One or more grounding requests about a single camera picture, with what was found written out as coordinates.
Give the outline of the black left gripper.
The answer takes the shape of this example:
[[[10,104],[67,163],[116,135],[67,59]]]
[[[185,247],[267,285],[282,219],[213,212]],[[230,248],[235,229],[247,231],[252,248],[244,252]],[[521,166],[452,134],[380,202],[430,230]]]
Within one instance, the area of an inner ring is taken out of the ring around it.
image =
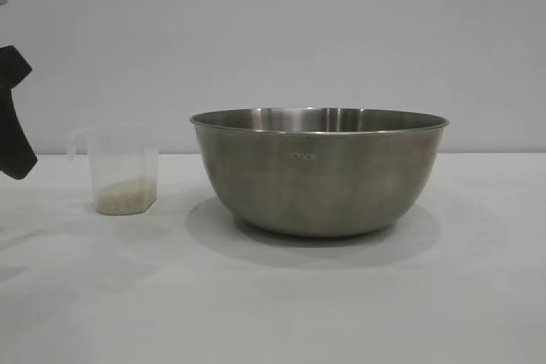
[[[12,98],[12,89],[32,72],[32,67],[14,46],[0,49],[1,73],[1,172],[24,179],[38,159],[20,125]]]

